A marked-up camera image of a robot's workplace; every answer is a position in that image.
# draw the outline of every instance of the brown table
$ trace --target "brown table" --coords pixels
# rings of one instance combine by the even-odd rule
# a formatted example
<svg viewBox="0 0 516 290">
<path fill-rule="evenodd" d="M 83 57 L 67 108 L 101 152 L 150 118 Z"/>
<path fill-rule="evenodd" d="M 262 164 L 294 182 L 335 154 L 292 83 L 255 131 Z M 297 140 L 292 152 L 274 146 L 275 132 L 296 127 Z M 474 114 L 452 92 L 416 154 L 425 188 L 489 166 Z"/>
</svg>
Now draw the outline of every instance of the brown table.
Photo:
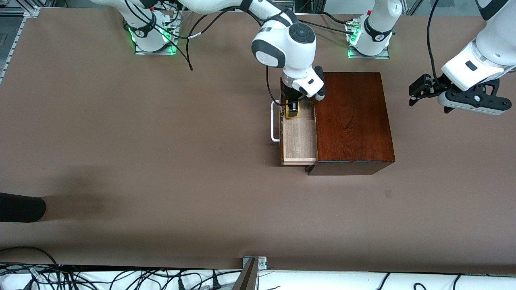
<svg viewBox="0 0 516 290">
<path fill-rule="evenodd" d="M 307 176 L 281 167 L 269 139 L 258 26 L 227 14 L 192 40 L 193 72 L 179 55 L 133 55 L 111 9 L 27 21 L 0 86 L 0 191 L 46 196 L 51 220 L 0 224 L 2 246 L 63 264 L 238 267 L 265 255 L 276 269 L 516 272 L 516 109 L 408 106 L 430 72 L 426 18 L 400 18 L 390 60 L 348 59 L 341 34 L 315 29 L 325 71 L 381 72 L 396 163 Z M 483 26 L 435 17 L 438 68 Z M 499 94 L 515 91 L 516 74 L 504 76 Z M 23 258 L 47 262 L 0 260 Z"/>
</svg>

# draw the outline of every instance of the brown tabletop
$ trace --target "brown tabletop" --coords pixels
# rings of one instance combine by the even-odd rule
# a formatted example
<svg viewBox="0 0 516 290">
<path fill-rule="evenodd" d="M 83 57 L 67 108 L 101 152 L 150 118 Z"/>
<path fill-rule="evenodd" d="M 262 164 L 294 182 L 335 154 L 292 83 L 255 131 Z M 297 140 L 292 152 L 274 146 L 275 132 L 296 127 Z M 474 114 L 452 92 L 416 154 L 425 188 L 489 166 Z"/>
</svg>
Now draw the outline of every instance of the brown tabletop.
<svg viewBox="0 0 516 290">
<path fill-rule="evenodd" d="M 516 109 L 409 107 L 409 85 L 430 72 L 426 21 L 399 19 L 390 60 L 348 59 L 342 34 L 314 29 L 325 71 L 381 72 L 396 163 L 307 176 L 281 167 L 269 139 L 248 15 L 193 39 L 190 72 L 180 55 L 133 55 L 112 9 L 42 9 L 0 85 L 0 191 L 45 196 L 49 216 L 0 224 L 0 244 L 61 264 L 238 267 L 264 255 L 276 269 L 516 272 Z M 435 17 L 438 69 L 483 26 Z M 516 74 L 504 76 L 499 95 L 515 91 Z M 0 260 L 23 259 L 48 263 Z"/>
</svg>

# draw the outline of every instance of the wooden box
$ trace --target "wooden box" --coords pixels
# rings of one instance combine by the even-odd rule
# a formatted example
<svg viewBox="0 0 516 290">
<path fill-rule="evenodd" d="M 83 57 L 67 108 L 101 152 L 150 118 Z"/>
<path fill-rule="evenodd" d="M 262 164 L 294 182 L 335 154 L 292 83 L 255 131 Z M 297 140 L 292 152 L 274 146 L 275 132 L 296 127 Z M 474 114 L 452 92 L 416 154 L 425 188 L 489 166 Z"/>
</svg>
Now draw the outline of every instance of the wooden box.
<svg viewBox="0 0 516 290">
<path fill-rule="evenodd" d="M 283 165 L 309 175 L 371 175 L 395 161 L 380 73 L 324 73 L 326 97 L 280 116 Z"/>
</svg>

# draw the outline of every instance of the black cylinder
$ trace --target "black cylinder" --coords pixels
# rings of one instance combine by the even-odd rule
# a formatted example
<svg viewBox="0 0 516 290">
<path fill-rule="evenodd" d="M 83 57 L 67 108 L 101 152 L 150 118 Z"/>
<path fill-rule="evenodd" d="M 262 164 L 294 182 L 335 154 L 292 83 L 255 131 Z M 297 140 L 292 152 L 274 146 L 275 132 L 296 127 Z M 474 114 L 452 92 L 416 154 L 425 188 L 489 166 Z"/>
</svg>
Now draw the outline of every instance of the black cylinder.
<svg viewBox="0 0 516 290">
<path fill-rule="evenodd" d="M 45 201 L 38 197 L 26 197 L 0 192 L 0 221 L 35 222 L 45 214 Z"/>
</svg>

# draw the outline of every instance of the white handle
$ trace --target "white handle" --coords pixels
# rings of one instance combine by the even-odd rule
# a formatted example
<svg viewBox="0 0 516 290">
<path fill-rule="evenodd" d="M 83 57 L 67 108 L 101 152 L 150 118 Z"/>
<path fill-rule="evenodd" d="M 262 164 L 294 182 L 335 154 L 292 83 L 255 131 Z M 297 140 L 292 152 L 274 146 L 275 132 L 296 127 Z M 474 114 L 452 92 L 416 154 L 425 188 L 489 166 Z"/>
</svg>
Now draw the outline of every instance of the white handle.
<svg viewBox="0 0 516 290">
<path fill-rule="evenodd" d="M 272 101 L 270 103 L 270 139 L 274 143 L 279 143 L 280 139 L 274 138 L 274 102 L 280 102 L 280 101 Z"/>
</svg>

